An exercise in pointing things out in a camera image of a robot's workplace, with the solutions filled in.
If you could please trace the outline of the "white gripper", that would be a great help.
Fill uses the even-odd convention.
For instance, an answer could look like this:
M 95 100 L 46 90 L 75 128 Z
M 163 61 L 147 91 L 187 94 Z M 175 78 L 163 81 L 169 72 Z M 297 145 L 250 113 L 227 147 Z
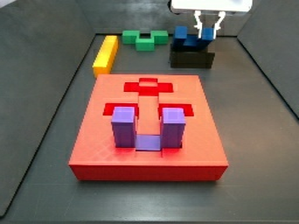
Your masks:
M 198 29 L 198 38 L 202 38 L 202 11 L 215 12 L 219 11 L 219 20 L 217 21 L 213 29 L 213 37 L 217 38 L 221 23 L 226 17 L 226 12 L 246 13 L 253 7 L 253 0 L 171 0 L 171 11 L 174 13 L 187 13 L 194 11 L 194 18 Z

